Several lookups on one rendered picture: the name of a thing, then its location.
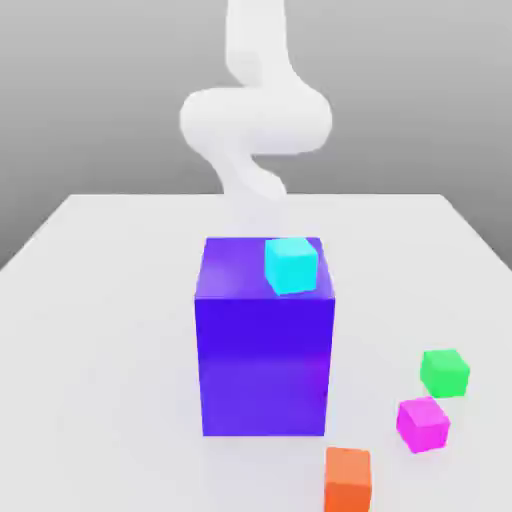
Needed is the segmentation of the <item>small cyan cube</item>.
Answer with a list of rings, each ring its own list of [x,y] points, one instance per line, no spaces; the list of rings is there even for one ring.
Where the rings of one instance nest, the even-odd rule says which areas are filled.
[[[265,278],[279,296],[315,290],[318,262],[318,252],[306,238],[265,241]]]

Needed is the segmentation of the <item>small green cube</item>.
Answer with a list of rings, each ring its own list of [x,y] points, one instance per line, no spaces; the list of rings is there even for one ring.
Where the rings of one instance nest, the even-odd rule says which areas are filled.
[[[470,367],[455,349],[423,353],[420,380],[433,398],[462,397],[466,394]]]

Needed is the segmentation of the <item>small magenta cube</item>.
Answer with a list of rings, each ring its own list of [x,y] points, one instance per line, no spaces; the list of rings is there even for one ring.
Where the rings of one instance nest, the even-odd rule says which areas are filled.
[[[450,419],[430,396],[399,404],[396,429],[414,454],[443,448],[450,426]]]

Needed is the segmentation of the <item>small orange cube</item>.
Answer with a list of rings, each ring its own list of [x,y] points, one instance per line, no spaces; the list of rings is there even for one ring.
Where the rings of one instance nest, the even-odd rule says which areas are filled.
[[[328,447],[324,512],[369,512],[372,497],[370,452]]]

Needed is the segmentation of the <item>large purple box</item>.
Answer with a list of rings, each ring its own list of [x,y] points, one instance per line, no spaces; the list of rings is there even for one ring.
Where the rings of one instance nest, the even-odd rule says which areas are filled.
[[[326,259],[317,287],[277,295],[262,238],[205,241],[195,325],[206,436],[325,432],[335,292]]]

